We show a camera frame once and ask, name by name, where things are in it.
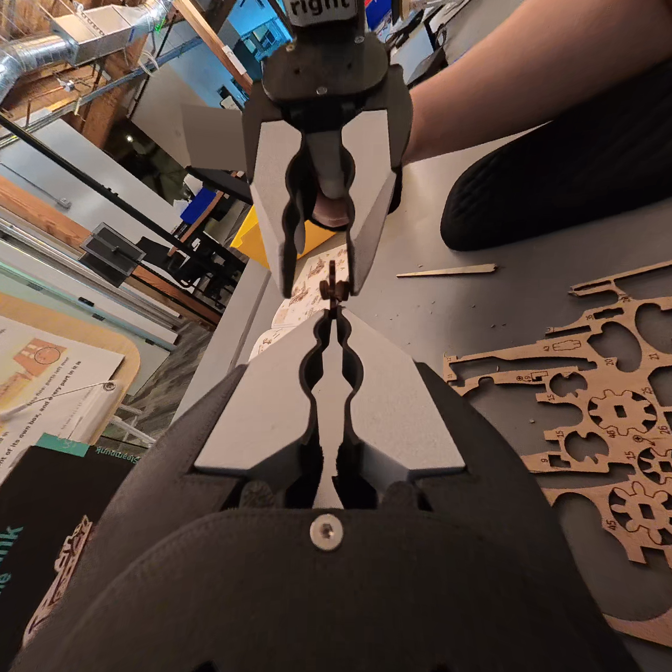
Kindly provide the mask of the pointed wooden stick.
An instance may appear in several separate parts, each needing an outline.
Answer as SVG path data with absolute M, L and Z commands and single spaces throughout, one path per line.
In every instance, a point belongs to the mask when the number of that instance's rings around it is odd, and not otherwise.
M 478 264 L 478 265 L 467 265 L 463 267 L 450 267 L 445 269 L 434 269 L 427 270 L 422 272 L 409 272 L 409 273 L 399 273 L 397 278 L 399 279 L 409 279 L 409 278 L 438 278 L 446 276 L 458 276 L 458 275 L 478 275 L 478 274 L 489 274 L 494 273 L 498 270 L 497 264 Z

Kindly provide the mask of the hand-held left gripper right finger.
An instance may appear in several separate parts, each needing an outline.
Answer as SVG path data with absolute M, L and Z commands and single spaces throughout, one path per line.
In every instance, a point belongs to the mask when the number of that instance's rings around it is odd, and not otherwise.
M 414 362 L 347 308 L 337 314 L 343 376 L 352 387 L 345 436 L 366 481 L 462 472 L 465 462 Z

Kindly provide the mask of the black background table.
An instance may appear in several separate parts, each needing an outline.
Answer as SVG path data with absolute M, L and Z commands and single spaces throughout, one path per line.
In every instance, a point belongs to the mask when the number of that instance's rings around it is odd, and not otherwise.
M 206 188 L 221 191 L 247 205 L 253 205 L 251 189 L 245 176 L 236 177 L 225 170 L 197 169 L 192 166 L 187 166 L 186 170 L 197 180 L 203 182 L 203 185 L 206 186 Z

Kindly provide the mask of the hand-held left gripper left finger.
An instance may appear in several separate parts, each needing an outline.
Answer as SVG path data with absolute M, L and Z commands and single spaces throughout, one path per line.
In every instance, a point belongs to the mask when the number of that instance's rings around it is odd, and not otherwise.
M 323 376 L 331 317 L 318 311 L 252 359 L 194 462 L 197 471 L 297 481 L 318 439 L 313 388 Z

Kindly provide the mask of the laser-cut wooden parts sheet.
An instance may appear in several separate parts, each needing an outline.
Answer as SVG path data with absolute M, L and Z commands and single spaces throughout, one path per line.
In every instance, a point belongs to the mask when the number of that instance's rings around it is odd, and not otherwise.
M 599 512 L 601 527 L 615 538 L 630 562 L 646 564 L 645 550 L 659 550 L 671 566 L 671 405 L 652 385 L 656 372 L 671 367 L 671 354 L 653 345 L 636 325 L 637 312 L 651 305 L 666 313 L 671 297 L 636 299 L 619 281 L 671 270 L 671 261 L 574 285 L 575 297 L 612 293 L 616 301 L 590 308 L 564 327 L 551 327 L 535 343 L 464 357 L 443 357 L 443 379 L 460 396 L 484 379 L 496 385 L 543 386 L 537 402 L 568 404 L 582 414 L 573 426 L 544 432 L 549 447 L 522 458 L 534 475 L 606 474 L 629 466 L 634 473 L 615 484 L 570 488 L 542 487 L 550 505 L 578 495 Z M 640 363 L 632 372 L 618 368 L 615 356 L 601 356 L 590 343 L 604 327 L 617 324 L 638 344 Z

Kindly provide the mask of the person's right hand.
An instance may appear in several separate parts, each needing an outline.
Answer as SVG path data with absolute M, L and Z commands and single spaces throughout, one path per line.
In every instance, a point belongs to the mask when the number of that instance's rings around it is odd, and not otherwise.
M 347 204 L 343 198 L 332 199 L 320 191 L 316 195 L 310 219 L 326 229 L 342 229 L 349 223 Z

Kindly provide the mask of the person's right forearm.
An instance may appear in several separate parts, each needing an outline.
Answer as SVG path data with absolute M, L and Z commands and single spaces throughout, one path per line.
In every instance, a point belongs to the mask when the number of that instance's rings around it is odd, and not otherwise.
M 524 1 L 411 89 L 402 163 L 530 130 L 670 58 L 670 1 Z

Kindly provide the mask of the silver ventilation duct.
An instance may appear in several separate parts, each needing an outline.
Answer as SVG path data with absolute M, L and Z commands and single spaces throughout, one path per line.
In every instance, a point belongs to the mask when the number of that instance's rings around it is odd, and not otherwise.
M 50 19 L 50 33 L 25 37 L 1 47 L 1 100 L 24 76 L 59 63 L 76 67 L 125 50 L 167 18 L 172 1 L 142 1 L 137 6 L 77 8 Z

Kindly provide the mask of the glass window panel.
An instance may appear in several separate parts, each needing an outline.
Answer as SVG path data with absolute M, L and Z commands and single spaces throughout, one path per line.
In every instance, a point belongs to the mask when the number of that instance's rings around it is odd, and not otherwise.
M 80 264 L 74 253 L 1 209 L 1 273 L 99 321 L 118 326 L 166 351 L 175 349 L 182 318 L 125 285 L 116 288 Z

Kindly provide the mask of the black model kit box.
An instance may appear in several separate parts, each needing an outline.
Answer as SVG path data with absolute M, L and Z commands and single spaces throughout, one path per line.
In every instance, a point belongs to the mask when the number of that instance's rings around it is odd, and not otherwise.
M 31 447 L 1 485 L 1 670 L 62 601 L 96 523 L 140 456 Z

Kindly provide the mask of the black square plate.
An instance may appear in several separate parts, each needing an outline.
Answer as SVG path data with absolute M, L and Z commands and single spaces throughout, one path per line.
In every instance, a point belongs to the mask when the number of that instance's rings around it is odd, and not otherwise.
M 79 263 L 111 286 L 119 288 L 134 273 L 146 253 L 130 240 L 101 223 L 80 245 Z

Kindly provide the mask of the white illustrated instruction booklet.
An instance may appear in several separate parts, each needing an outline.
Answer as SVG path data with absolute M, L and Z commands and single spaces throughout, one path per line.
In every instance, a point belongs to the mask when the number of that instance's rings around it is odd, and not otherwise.
M 281 340 L 315 313 L 329 308 L 321 298 L 320 283 L 329 279 L 330 262 L 335 262 L 335 280 L 348 281 L 348 252 L 345 243 L 308 258 L 298 273 L 290 298 L 275 312 L 271 328 L 262 333 L 251 350 L 248 361 Z

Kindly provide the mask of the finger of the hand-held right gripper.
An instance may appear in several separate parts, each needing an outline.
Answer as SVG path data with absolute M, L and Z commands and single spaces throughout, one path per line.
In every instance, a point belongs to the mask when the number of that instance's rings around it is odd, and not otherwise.
M 302 135 L 284 120 L 263 122 L 259 131 L 251 195 L 272 277 L 290 298 L 298 254 L 306 231 L 297 188 L 289 185 L 290 167 L 302 149 Z
M 386 110 L 364 111 L 341 131 L 342 145 L 355 165 L 348 189 L 354 214 L 346 236 L 353 296 L 361 293 L 372 269 L 396 181 L 388 121 Z

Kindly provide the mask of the blue storage bin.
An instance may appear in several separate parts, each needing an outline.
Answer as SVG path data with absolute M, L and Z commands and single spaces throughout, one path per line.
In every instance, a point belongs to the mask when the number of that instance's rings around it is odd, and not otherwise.
M 215 205 L 217 191 L 201 188 L 198 193 L 189 201 L 181 213 L 181 221 L 188 224 L 194 224 L 201 218 L 210 206 Z

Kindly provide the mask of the small dark wooden gear assembly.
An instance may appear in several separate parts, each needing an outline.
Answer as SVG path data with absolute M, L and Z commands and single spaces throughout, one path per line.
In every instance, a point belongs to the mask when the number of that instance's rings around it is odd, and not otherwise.
M 320 281 L 319 289 L 322 300 L 329 302 L 330 318 L 335 319 L 339 306 L 349 299 L 350 285 L 348 280 L 337 281 L 337 266 L 334 259 L 329 261 L 328 278 Z

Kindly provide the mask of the instruction poster with smiley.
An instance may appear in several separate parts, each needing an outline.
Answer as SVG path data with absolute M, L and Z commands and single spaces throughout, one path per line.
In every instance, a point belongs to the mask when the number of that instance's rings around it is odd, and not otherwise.
M 55 309 L 5 293 L 1 293 L 1 315 L 27 325 L 39 335 L 46 333 L 45 340 L 51 343 L 57 345 L 81 343 L 89 348 L 109 351 L 122 357 L 112 376 L 116 382 L 112 400 L 108 402 L 104 414 L 100 416 L 99 423 L 91 429 L 89 436 L 91 444 L 98 441 L 122 405 L 131 383 L 139 373 L 140 354 L 135 344 L 126 336 L 105 328 L 99 323 L 88 323 Z

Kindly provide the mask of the yellow plastic bin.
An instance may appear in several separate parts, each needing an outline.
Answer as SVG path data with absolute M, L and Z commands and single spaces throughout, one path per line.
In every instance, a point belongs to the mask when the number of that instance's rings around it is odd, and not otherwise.
M 298 254 L 297 259 L 306 256 L 308 253 L 322 245 L 327 240 L 331 239 L 336 234 L 336 231 L 321 228 L 310 221 L 305 223 L 305 228 L 305 248 L 302 253 Z M 267 270 L 270 269 L 270 266 L 267 262 L 265 246 L 261 229 L 259 227 L 256 209 L 254 206 L 251 206 L 240 229 L 234 236 L 234 239 L 231 242 L 231 248 L 237 249 L 238 252 L 242 253 L 244 256 L 247 256 L 249 259 L 256 261 Z

